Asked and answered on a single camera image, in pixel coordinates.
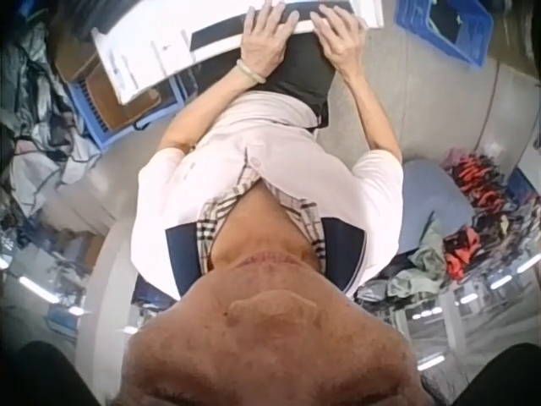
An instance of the nose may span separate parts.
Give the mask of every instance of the nose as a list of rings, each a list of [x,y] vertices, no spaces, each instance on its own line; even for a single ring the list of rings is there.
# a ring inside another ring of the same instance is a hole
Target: nose
[[[317,326],[319,315],[316,303],[293,292],[272,290],[231,303],[227,324],[241,336],[260,341],[306,332]]]

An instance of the forearm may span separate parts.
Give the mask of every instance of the forearm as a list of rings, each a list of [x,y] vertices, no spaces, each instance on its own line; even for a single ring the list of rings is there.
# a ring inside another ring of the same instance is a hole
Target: forearm
[[[399,162],[402,162],[402,153],[391,122],[372,91],[364,73],[359,72],[351,78],[344,78],[344,80],[357,105],[358,115],[369,148],[371,150],[388,151]]]
[[[255,85],[253,79],[233,68],[206,92],[189,103],[171,122],[158,150],[178,148],[188,153],[237,97]]]

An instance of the hand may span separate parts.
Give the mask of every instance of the hand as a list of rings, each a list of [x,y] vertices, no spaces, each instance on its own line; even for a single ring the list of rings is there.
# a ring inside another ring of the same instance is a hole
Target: hand
[[[298,11],[289,14],[285,24],[280,24],[285,8],[282,2],[272,7],[272,1],[265,0],[257,19],[253,7],[246,14],[241,58],[246,66],[263,78],[268,78],[284,60],[287,40],[297,26]]]
[[[345,81],[362,73],[360,57],[366,42],[366,27],[343,8],[320,5],[322,19],[310,13],[314,33],[320,39],[323,52]]]

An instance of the short sleeve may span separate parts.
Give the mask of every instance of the short sleeve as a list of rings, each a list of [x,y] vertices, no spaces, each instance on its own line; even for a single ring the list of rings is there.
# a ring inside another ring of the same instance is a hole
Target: short sleeve
[[[364,154],[352,172],[358,179],[368,238],[363,284],[387,266],[398,251],[404,172],[401,163],[382,150]]]
[[[174,299],[180,299],[172,274],[162,207],[170,181],[184,153],[175,148],[158,151],[139,172],[137,214],[132,233],[131,260],[141,276]]]

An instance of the blue cushion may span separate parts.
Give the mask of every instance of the blue cushion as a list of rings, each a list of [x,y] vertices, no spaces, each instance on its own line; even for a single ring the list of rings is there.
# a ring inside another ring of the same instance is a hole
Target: blue cushion
[[[475,211],[453,179],[435,162],[416,159],[404,164],[404,217],[398,254],[415,250],[432,212],[444,237],[472,225]]]

